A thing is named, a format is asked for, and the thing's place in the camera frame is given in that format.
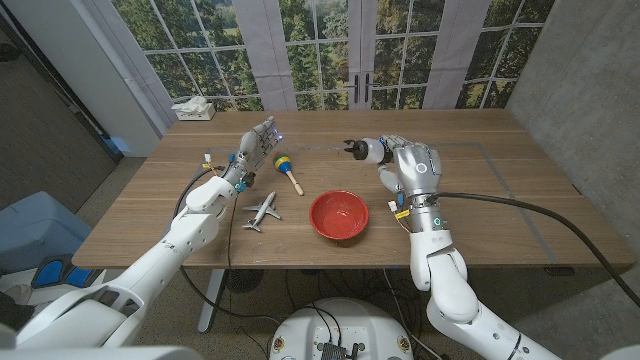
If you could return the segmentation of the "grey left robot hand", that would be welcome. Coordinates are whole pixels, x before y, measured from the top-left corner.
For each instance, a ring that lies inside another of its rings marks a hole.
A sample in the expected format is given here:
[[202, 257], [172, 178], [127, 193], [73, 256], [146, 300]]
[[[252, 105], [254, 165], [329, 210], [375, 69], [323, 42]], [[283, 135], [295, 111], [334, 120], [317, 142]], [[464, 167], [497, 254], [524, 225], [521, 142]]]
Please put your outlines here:
[[238, 150], [222, 178], [238, 193], [252, 187], [255, 172], [264, 164], [266, 157], [281, 139], [282, 136], [276, 129], [275, 118], [269, 116], [242, 136]]

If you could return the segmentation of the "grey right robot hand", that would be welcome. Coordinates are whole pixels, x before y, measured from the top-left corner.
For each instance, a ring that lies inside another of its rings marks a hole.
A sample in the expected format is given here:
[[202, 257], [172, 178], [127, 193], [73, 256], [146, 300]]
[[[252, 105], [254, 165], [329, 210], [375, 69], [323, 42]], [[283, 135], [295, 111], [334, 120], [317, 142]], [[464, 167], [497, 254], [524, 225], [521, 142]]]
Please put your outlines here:
[[379, 142], [384, 150], [379, 178], [389, 191], [407, 197], [438, 191], [442, 166], [436, 149], [399, 135], [382, 135]]

